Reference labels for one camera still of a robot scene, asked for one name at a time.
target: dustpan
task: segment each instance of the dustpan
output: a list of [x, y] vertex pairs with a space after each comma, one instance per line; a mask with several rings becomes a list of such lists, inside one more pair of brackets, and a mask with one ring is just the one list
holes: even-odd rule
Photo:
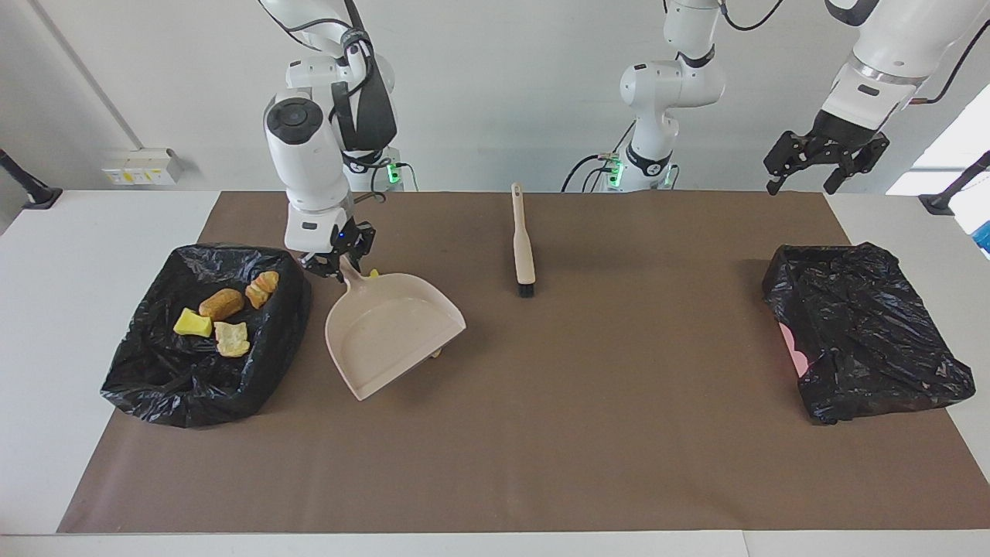
[[358, 400], [430, 358], [467, 325], [449, 299], [412, 275], [362, 277], [341, 257], [347, 292], [327, 316], [327, 347]]

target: brown mat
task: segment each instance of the brown mat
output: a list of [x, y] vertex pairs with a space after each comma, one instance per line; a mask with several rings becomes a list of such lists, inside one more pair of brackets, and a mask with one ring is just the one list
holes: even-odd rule
[[[201, 240], [279, 246], [281, 193], [224, 193]], [[508, 193], [368, 201], [367, 268], [464, 313], [444, 354], [364, 402], [323, 340], [262, 413], [203, 431], [115, 413], [60, 532], [990, 527], [944, 410], [805, 416], [759, 283], [783, 243], [845, 244], [817, 194], [530, 195], [516, 295]]]

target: black pole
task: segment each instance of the black pole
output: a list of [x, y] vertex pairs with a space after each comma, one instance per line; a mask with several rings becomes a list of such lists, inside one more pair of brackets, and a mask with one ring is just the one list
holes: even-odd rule
[[952, 209], [948, 208], [949, 201], [952, 200], [953, 196], [962, 191], [969, 182], [973, 181], [976, 176], [986, 170], [987, 167], [990, 167], [990, 151], [984, 153], [983, 157], [980, 157], [971, 167], [963, 170], [962, 174], [942, 193], [919, 195], [918, 198], [921, 200], [922, 205], [925, 205], [925, 208], [933, 215], [953, 216], [955, 213], [952, 212]]
[[61, 188], [48, 187], [44, 182], [32, 176], [30, 172], [21, 168], [2, 149], [0, 149], [0, 167], [13, 176], [28, 193], [28, 202], [24, 204], [25, 209], [48, 209], [54, 205], [55, 200], [62, 193]]

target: black plastic bag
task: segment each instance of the black plastic bag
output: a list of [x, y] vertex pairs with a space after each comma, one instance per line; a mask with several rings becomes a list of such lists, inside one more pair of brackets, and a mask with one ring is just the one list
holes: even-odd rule
[[976, 393], [969, 368], [882, 248], [781, 246], [763, 293], [808, 359], [798, 388], [822, 423], [940, 408]]
[[[225, 319], [247, 323], [250, 351], [224, 358], [212, 338], [172, 331], [182, 308], [193, 311], [221, 288], [243, 292], [264, 271], [278, 288], [260, 310]], [[255, 414], [278, 387], [306, 330], [310, 285], [282, 250], [224, 245], [178, 248], [138, 305], [101, 393], [144, 421], [198, 427]]]

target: dustpan handle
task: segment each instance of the dustpan handle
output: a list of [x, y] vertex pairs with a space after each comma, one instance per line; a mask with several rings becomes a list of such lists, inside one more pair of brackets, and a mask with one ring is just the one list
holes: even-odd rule
[[344, 277], [344, 282], [347, 283], [348, 290], [360, 288], [364, 284], [364, 277], [350, 263], [350, 257], [347, 254], [341, 255], [341, 275]]

